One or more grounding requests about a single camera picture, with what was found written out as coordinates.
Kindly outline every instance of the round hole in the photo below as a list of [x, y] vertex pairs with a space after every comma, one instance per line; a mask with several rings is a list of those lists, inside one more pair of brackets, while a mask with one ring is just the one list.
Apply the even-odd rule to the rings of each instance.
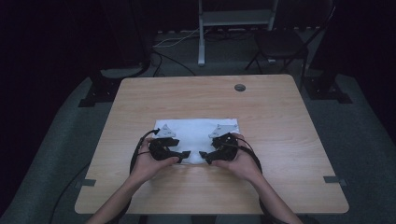
[[247, 87], [243, 84], [236, 84], [234, 88], [236, 91], [244, 91]]

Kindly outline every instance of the chair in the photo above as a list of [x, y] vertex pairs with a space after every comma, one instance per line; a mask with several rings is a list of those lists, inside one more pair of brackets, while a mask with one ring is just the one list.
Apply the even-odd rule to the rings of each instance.
[[[334, 9], [333, 0], [279, 0], [274, 27], [270, 31], [259, 31], [254, 35], [259, 51], [245, 70], [248, 70], [253, 62], [256, 62], [262, 73], [257, 60], [259, 55], [266, 59], [283, 60], [284, 66], [279, 73], [283, 72], [294, 59], [302, 59], [299, 87], [301, 91], [309, 53], [307, 46], [326, 28]], [[295, 30], [296, 28], [305, 30], [307, 27], [319, 28], [304, 42]]]

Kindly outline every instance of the wooden table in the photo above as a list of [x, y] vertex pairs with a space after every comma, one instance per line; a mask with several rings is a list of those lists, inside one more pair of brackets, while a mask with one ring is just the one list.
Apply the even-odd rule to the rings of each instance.
[[[245, 91], [236, 91], [244, 84]], [[94, 213], [123, 183], [139, 138], [156, 119], [237, 118], [264, 176], [295, 213], [345, 213], [334, 171], [289, 75], [127, 78], [108, 116], [76, 203]], [[130, 214], [260, 214], [249, 183], [207, 164], [173, 165], [144, 184]]]

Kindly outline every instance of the gray carpet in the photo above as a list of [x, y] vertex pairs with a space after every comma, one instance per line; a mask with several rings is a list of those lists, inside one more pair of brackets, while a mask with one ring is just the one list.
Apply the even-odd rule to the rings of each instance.
[[[165, 39], [173, 35], [159, 35]], [[317, 43], [311, 47], [312, 59]], [[206, 65], [197, 65], [198, 40], [185, 40], [159, 52], [187, 65], [199, 76], [258, 74], [255, 64], [244, 68], [256, 52], [253, 38], [206, 42]], [[152, 55], [153, 65], [159, 57]], [[301, 61], [294, 62], [288, 73], [299, 83]], [[279, 65], [261, 61], [266, 74], [276, 73]], [[151, 77], [151, 66], [143, 77]], [[131, 70], [103, 71], [107, 76], [123, 76]], [[317, 71], [308, 71], [314, 76]], [[191, 74], [169, 60], [163, 59], [158, 76], [190, 76]], [[302, 92], [305, 105], [317, 128], [322, 144], [335, 173], [345, 179], [343, 191], [350, 209], [343, 215], [314, 215], [320, 223], [396, 223], [396, 147], [367, 104], [353, 77], [339, 75], [341, 90], [353, 104], [337, 101], [313, 101]], [[24, 178], [13, 203], [0, 223], [48, 223], [62, 190], [78, 171], [92, 158], [101, 131], [106, 123], [111, 103], [79, 108], [91, 82], [84, 80], [64, 102], [44, 139], [35, 160]], [[56, 208], [52, 223], [83, 223], [89, 215], [74, 210], [79, 188], [76, 184], [86, 169], [72, 182]], [[136, 223], [138, 216], [125, 216], [121, 223]]]

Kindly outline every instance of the table leg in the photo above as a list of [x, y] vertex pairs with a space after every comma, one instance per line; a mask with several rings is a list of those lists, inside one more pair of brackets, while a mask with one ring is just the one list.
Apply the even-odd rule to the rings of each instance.
[[271, 15], [270, 15], [270, 20], [268, 21], [268, 28], [267, 30], [271, 31], [274, 28], [274, 21], [275, 21], [275, 15], [276, 15], [276, 9], [277, 9], [277, 2], [278, 0], [273, 1], [273, 6], [271, 8]]
[[202, 10], [202, 0], [198, 1], [198, 20], [199, 20], [199, 50], [198, 65], [205, 65], [205, 39], [204, 39], [204, 19]]

